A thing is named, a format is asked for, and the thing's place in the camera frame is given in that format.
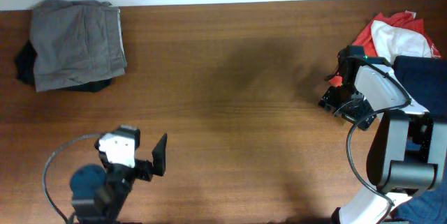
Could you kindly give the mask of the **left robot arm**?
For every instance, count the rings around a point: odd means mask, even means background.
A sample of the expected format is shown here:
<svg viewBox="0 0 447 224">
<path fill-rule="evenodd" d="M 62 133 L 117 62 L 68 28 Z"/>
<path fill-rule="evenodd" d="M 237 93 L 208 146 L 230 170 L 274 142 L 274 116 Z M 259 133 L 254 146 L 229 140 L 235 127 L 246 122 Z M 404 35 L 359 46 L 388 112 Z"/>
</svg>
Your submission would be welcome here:
<svg viewBox="0 0 447 224">
<path fill-rule="evenodd" d="M 79 223 L 118 223 L 118 216 L 135 181 L 150 182 L 166 171 L 164 134 L 152 150 L 152 160 L 135 157 L 139 135 L 117 132 L 102 135 L 95 143 L 102 165 L 86 165 L 71 177 L 71 204 Z"/>
</svg>

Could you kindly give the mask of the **grey shorts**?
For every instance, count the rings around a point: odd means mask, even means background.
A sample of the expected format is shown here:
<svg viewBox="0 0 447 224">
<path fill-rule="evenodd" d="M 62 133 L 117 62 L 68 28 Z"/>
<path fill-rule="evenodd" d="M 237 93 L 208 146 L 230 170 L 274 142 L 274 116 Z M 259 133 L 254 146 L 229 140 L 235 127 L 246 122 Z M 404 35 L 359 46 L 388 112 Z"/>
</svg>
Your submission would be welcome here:
<svg viewBox="0 0 447 224">
<path fill-rule="evenodd" d="M 29 39 L 37 92 L 125 74 L 120 9 L 111 3 L 44 0 L 32 10 Z"/>
</svg>

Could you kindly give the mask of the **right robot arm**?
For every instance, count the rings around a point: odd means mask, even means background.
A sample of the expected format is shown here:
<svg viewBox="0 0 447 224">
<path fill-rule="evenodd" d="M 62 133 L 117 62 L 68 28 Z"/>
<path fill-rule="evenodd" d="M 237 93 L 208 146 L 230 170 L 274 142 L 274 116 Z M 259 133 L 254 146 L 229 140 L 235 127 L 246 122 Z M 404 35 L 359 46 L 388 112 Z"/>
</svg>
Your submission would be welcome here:
<svg viewBox="0 0 447 224">
<path fill-rule="evenodd" d="M 366 160 L 362 187 L 332 223 L 385 223 L 401 204 L 441 185 L 446 165 L 446 110 L 435 107 L 446 83 L 442 59 L 399 55 L 371 57 L 349 45 L 337 55 L 332 85 L 319 105 L 368 130 L 379 122 Z"/>
</svg>

